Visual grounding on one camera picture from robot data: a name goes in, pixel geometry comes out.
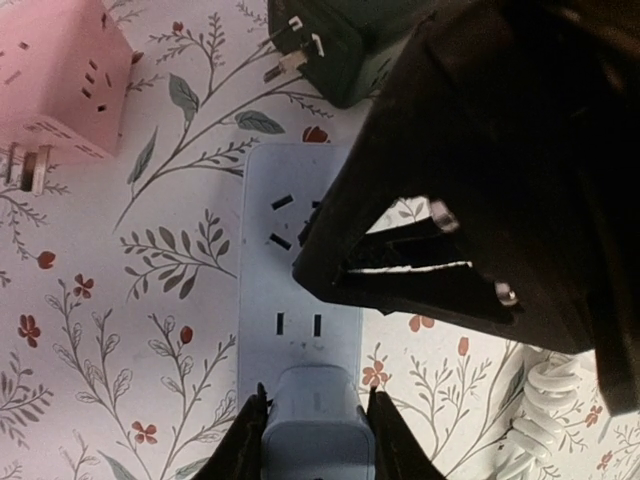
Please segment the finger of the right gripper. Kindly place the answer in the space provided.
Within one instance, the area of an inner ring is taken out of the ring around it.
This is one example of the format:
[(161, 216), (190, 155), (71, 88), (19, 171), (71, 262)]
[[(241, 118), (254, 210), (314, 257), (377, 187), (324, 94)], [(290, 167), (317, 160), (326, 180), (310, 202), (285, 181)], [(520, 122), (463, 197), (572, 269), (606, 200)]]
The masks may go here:
[(300, 236), (318, 299), (595, 345), (588, 222), (514, 9), (421, 21)]

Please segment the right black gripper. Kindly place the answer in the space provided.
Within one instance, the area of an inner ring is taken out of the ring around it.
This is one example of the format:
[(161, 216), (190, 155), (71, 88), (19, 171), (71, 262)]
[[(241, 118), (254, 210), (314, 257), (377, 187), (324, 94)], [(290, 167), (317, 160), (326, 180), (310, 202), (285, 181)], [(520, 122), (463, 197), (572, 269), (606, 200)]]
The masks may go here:
[(430, 190), (524, 342), (593, 350), (639, 407), (639, 5), (468, 1), (424, 29)]

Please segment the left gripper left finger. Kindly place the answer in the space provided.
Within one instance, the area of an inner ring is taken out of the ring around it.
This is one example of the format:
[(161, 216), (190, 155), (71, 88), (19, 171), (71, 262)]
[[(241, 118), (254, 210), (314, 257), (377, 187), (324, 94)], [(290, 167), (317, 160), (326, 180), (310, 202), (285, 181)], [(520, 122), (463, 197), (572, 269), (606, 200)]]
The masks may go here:
[(261, 478), (262, 435), (270, 402), (259, 382), (223, 436), (212, 456), (193, 476), (194, 480), (258, 480)]

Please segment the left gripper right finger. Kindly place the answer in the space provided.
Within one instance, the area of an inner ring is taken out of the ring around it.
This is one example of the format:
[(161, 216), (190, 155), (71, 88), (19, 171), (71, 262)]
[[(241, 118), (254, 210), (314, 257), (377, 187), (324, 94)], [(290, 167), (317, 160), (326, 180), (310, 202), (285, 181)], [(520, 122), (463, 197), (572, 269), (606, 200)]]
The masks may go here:
[(412, 434), (391, 397), (372, 387), (367, 420), (375, 438), (376, 480), (444, 480)]

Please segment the light blue charger plug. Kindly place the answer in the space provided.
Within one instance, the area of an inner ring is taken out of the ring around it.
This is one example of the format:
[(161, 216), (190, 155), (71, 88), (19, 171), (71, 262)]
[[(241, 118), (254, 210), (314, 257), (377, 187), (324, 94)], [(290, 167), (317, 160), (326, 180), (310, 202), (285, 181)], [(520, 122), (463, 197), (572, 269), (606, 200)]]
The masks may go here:
[(281, 375), (261, 438), (261, 477), (375, 477), (374, 434), (346, 370), (311, 365)]

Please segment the dark green cube socket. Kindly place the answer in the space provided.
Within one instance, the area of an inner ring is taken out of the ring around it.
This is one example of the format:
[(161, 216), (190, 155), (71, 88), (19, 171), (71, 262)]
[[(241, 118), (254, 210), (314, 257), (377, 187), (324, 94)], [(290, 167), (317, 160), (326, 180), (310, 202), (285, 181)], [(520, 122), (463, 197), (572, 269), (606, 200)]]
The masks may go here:
[(428, 0), (269, 0), (268, 38), (281, 54), (269, 83), (299, 72), (333, 106), (346, 109), (381, 88)]

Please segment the light blue power strip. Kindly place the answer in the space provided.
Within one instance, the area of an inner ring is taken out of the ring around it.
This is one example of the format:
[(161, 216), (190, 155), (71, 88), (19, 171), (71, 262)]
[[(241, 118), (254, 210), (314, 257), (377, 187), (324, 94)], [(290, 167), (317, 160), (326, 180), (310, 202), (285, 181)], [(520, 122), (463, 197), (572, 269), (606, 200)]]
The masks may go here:
[(265, 144), (244, 175), (239, 250), (239, 402), (259, 385), (276, 392), (284, 371), (334, 365), (356, 379), (362, 313), (318, 300), (293, 278), (307, 225), (345, 162), (330, 144)]

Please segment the pink cube plug adapter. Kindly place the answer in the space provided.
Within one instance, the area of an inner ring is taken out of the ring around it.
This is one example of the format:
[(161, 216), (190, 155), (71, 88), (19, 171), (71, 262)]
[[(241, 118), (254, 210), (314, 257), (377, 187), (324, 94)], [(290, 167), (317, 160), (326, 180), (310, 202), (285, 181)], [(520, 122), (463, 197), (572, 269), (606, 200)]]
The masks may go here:
[(101, 1), (1, 10), (1, 164), (39, 195), (52, 157), (116, 156), (133, 49)]

